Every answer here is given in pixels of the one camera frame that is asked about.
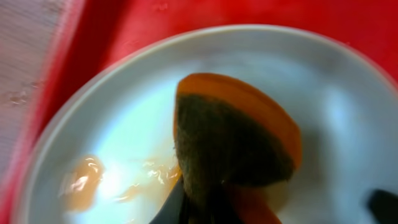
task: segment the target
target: tray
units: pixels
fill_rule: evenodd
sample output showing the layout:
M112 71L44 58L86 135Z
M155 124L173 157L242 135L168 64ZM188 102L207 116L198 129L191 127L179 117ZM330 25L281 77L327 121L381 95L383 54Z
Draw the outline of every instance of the tray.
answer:
M130 53L171 35L226 24L276 24L310 30L367 55L398 79L393 0L71 0L45 66L47 83L15 150L1 204L8 223L32 146L51 117L84 83Z

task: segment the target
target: wooden table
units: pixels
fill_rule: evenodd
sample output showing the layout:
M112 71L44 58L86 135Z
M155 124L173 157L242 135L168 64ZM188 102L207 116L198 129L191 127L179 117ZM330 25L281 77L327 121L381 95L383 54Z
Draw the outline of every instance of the wooden table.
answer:
M62 9L62 0L0 0L0 180L44 84L42 64Z

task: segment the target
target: plate rim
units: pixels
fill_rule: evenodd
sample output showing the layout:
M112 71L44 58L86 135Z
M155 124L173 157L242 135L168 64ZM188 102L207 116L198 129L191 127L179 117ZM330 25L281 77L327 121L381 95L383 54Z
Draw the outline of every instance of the plate rim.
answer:
M207 27L204 29L197 29L181 34L173 35L166 39L154 42L146 47L143 47L127 56L118 60L117 62L105 68L102 72L95 75L87 83L85 83L78 91L76 91L66 103L55 113L50 122L46 125L42 134L38 138L33 151L29 155L29 161L26 165L26 173L20 177L20 184L17 187L16 197L12 206L11 223L28 223L30 201L33 187L36 183L39 174L39 168L42 166L54 139L58 136L60 130L65 126L67 121L72 117L74 112L93 94L101 85L104 85L110 78L118 74L120 70L128 65L140 60L154 52L162 50L179 42L187 41L204 35L218 34L222 32L236 32L244 30L255 31L273 31L283 32L290 35L297 35L307 39L312 39L315 42L320 42L337 49L339 52L346 54L372 71L384 86L390 89L391 93L398 99L398 83L387 73L381 66L371 60L365 54L346 45L338 40L332 39L321 34L309 30L303 30L293 27L276 26L276 25L262 25L262 24L241 24Z

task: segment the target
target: red tray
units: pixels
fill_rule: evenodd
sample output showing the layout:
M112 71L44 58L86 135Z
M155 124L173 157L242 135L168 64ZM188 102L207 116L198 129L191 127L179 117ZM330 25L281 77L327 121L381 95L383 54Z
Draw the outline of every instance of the red tray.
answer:
M69 0L45 67L45 90L4 180L0 223L10 222L24 164L45 125L79 87L124 56L189 30L276 24L346 43L398 80L397 7L396 0Z

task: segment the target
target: round plate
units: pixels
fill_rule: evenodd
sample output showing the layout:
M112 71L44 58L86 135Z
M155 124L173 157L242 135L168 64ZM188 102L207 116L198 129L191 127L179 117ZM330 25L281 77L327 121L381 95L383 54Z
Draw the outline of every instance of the round plate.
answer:
M276 100L302 130L303 163L277 212L283 223L364 223L370 190L398 193L398 100L352 50L277 26L226 26L172 37L100 73L57 113L40 138L13 223L147 223L153 200L121 195L161 148L172 155L177 82L214 72ZM105 173L94 205L67 212L63 177L86 154Z

